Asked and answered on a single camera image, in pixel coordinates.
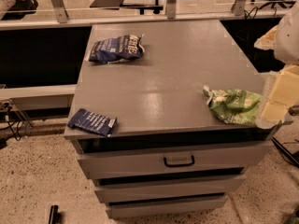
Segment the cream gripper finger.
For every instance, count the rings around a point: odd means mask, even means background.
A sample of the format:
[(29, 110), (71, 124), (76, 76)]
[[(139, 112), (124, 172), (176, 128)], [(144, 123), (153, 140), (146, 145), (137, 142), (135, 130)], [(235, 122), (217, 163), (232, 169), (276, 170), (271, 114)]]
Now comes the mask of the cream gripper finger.
[(263, 99), (259, 104), (256, 125), (270, 129), (285, 121), (288, 110), (299, 102), (299, 66), (286, 65), (265, 77)]
[(276, 34), (277, 34), (277, 26), (271, 28), (268, 32), (258, 38), (255, 43), (254, 47), (256, 49), (262, 50), (274, 50), (276, 47)]

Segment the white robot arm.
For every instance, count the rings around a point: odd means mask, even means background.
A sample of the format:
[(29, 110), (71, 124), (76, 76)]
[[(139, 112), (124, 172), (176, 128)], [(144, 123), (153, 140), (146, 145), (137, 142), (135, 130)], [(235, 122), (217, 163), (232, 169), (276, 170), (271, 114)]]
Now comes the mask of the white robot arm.
[(254, 47), (273, 50), (274, 57), (285, 64), (279, 72), (270, 72), (264, 84), (256, 125), (268, 129), (283, 122), (299, 101), (299, 1)]

